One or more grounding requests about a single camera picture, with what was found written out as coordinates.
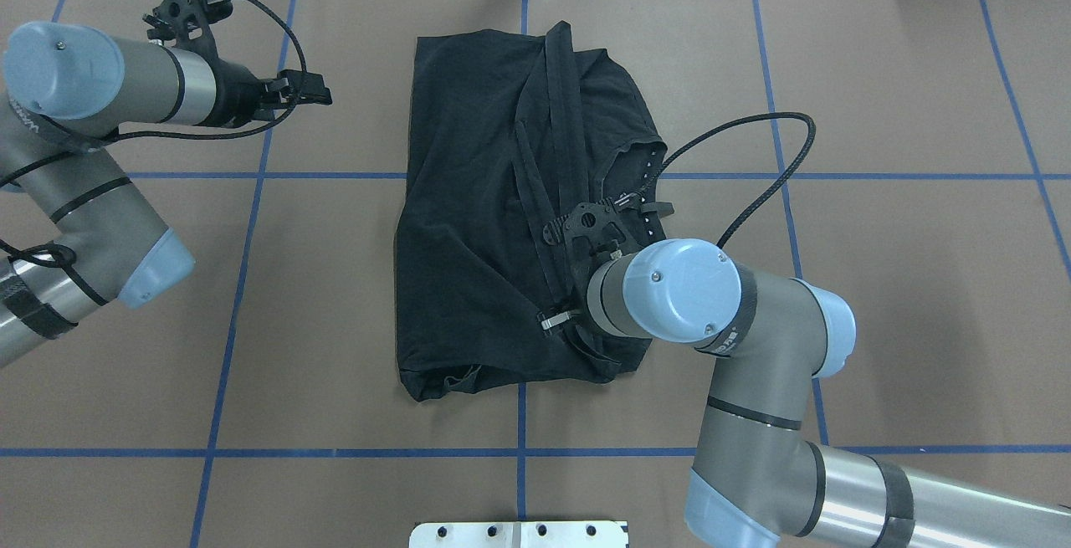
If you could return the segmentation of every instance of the blue cap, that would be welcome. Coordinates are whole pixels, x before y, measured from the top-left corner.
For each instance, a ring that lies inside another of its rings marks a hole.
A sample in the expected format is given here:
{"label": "blue cap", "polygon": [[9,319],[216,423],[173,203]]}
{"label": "blue cap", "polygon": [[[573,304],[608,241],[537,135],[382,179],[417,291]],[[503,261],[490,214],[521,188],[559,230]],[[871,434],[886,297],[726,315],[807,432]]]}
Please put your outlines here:
{"label": "blue cap", "polygon": [[714,244],[669,239],[629,262],[622,284],[629,315],[652,337],[695,342],[728,326],[740,307],[740,274]]}
{"label": "blue cap", "polygon": [[119,292],[119,301],[132,310],[153,301],[194,270],[194,257],[172,228],[160,237],[156,244],[134,270]]}
{"label": "blue cap", "polygon": [[814,300],[818,301],[823,318],[826,319],[826,361],[814,377],[818,379],[832,377],[844,368],[844,363],[856,349],[856,316],[848,307],[848,303],[838,293],[818,289],[817,286],[808,285],[800,278],[793,280],[810,289]]}
{"label": "blue cap", "polygon": [[774,548],[781,536],[758,524],[693,469],[688,484],[684,522],[714,548]]}
{"label": "blue cap", "polygon": [[32,112],[84,120],[119,94],[125,63],[119,44],[100,29],[30,21],[7,39],[3,75],[11,95]]}

